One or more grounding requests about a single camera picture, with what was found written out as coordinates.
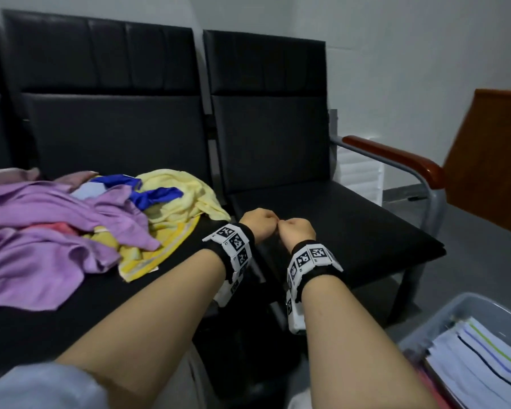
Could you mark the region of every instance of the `chair seat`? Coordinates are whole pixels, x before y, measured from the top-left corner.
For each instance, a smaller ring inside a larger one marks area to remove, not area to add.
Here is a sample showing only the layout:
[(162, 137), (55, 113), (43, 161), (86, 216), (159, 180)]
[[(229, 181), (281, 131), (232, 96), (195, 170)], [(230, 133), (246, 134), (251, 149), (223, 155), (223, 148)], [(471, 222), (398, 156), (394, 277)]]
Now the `chair seat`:
[(0, 376), (16, 365), (57, 357), (130, 297), (197, 252), (201, 240), (224, 223), (203, 216), (193, 233), (157, 271), (133, 282), (124, 282), (117, 268), (105, 274), (87, 274), (82, 285), (56, 311), (0, 307)]
[[(408, 222), (333, 181), (312, 181), (251, 190), (229, 196), (238, 218), (257, 207), (279, 218), (306, 218), (317, 240), (337, 258), (351, 288), (377, 281), (434, 260), (443, 244)], [(281, 283), (289, 255), (278, 236), (259, 246), (259, 253)]]

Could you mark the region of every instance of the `blue line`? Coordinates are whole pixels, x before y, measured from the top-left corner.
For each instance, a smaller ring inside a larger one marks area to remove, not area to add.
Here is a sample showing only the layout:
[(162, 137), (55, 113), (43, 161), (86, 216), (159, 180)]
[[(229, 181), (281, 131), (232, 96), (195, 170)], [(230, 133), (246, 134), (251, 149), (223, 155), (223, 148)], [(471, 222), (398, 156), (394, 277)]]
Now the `blue line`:
[(482, 344), (482, 343), (481, 343), (481, 342), (480, 342), (480, 341), (479, 341), (479, 340), (478, 340), (475, 336), (473, 336), (473, 335), (472, 335), (469, 331), (467, 331), (466, 329), (464, 329), (464, 332), (465, 332), (465, 334), (467, 334), (468, 336), (470, 336), (473, 340), (475, 340), (475, 341), (477, 342), (477, 344), (479, 344), (479, 346), (481, 346), (484, 350), (486, 350), (486, 352), (487, 352), (488, 354), (490, 354), (490, 355), (494, 358), (494, 360), (496, 360), (496, 361), (498, 362), (498, 364), (499, 364), (499, 365), (500, 365), (500, 366), (501, 366), (501, 367), (502, 367), (502, 368), (503, 368), (503, 369), (504, 369), (507, 373), (510, 373), (510, 374), (511, 374), (511, 370), (510, 370), (508, 367), (506, 367), (506, 366), (505, 366), (505, 365), (501, 362), (501, 360), (500, 360), (500, 359), (498, 359), (496, 356), (494, 356), (494, 355), (492, 354), (492, 352), (491, 352), (490, 350), (488, 350), (484, 344)]

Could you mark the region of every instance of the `plastic bin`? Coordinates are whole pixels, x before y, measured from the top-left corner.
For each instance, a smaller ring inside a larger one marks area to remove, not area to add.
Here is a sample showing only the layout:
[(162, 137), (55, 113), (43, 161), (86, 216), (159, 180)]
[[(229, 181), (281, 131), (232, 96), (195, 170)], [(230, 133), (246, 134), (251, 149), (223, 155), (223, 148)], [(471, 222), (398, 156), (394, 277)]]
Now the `plastic bin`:
[(412, 364), (418, 364), (432, 341), (457, 320), (475, 317), (479, 323), (511, 346), (511, 311), (497, 302), (474, 293), (463, 293), (439, 310), (398, 343)]

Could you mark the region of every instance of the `yellow towel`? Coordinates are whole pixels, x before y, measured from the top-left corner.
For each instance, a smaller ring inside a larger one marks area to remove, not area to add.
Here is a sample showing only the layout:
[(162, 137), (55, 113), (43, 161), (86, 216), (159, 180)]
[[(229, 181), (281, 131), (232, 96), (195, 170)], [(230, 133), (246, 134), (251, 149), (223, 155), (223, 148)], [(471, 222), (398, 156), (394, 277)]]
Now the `yellow towel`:
[(216, 194), (201, 180), (187, 172), (161, 169), (137, 176), (142, 179), (140, 192), (159, 187), (175, 186), (184, 192), (182, 198), (156, 204), (144, 213), (150, 222), (152, 237), (161, 243), (156, 251), (143, 251), (136, 247), (119, 245), (116, 239), (104, 227), (96, 227), (94, 233), (84, 235), (119, 252), (119, 274), (126, 282), (131, 282), (153, 271), (166, 260), (193, 232), (201, 214), (205, 213), (213, 220), (227, 220), (231, 217), (219, 205)]
[(173, 199), (166, 204), (156, 204), (145, 210), (150, 224), (174, 226), (178, 222), (187, 222), (201, 213), (208, 214), (210, 219), (216, 221), (231, 220), (229, 214), (219, 205), (211, 187), (187, 172), (159, 169), (143, 173), (137, 178), (142, 179), (139, 192), (175, 186), (184, 193), (182, 198)]

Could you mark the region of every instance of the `forearm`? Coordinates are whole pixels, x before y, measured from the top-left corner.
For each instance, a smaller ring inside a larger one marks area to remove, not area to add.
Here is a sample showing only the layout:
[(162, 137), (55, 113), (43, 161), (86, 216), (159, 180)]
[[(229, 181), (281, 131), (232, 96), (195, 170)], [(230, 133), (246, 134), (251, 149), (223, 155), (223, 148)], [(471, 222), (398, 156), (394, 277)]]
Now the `forearm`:
[(395, 344), (336, 277), (302, 293), (314, 409), (434, 408)]
[(57, 362), (91, 373), (111, 407), (153, 402), (188, 349), (225, 279), (217, 254), (201, 250), (107, 316)]

